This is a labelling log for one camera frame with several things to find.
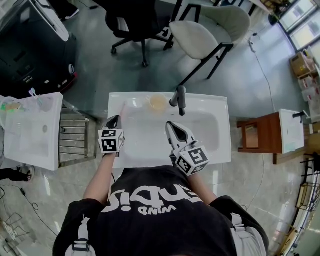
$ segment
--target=toothbrush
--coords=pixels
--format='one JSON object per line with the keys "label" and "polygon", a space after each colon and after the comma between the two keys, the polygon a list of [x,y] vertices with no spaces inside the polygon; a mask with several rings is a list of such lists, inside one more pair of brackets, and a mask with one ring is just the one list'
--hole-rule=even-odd
{"label": "toothbrush", "polygon": [[36,90],[34,88],[31,88],[29,90],[29,94],[36,100],[36,102],[38,103],[38,106],[41,107],[42,106],[42,100],[39,98],[39,96],[36,94]]}

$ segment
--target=faucet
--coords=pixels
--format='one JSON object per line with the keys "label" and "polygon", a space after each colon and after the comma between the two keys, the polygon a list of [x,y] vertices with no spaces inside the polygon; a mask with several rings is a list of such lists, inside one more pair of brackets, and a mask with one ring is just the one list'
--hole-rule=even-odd
{"label": "faucet", "polygon": [[186,87],[183,85],[178,85],[178,87],[175,90],[175,93],[170,99],[169,104],[172,107],[179,106],[179,114],[180,116],[184,116],[186,114],[185,108],[186,108]]}

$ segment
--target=black office chair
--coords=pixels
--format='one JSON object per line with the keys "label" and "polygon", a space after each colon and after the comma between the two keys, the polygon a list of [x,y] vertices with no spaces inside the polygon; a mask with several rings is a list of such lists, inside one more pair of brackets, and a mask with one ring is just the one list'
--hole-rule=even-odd
{"label": "black office chair", "polygon": [[168,40],[157,36],[169,26],[173,9],[158,14],[156,0],[94,0],[106,10],[105,22],[117,38],[123,38],[114,44],[111,54],[117,53],[117,47],[128,42],[141,42],[143,67],[149,64],[146,59],[146,39],[155,39],[167,43]]}

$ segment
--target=metal rack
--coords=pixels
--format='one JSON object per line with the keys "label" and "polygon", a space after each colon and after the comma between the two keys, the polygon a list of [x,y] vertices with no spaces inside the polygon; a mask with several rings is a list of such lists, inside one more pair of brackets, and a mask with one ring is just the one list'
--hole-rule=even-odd
{"label": "metal rack", "polygon": [[59,133],[59,168],[96,158],[97,119],[63,101]]}

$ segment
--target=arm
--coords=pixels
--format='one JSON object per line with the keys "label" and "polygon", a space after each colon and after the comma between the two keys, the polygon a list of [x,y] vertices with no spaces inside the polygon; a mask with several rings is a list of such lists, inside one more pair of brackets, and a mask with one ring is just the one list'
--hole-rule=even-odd
{"label": "arm", "polygon": [[188,181],[191,190],[207,205],[218,198],[204,183],[199,173],[188,176]]}
{"label": "arm", "polygon": [[111,183],[111,174],[116,154],[106,154],[98,167],[94,177],[86,188],[83,199],[95,199],[105,205]]}

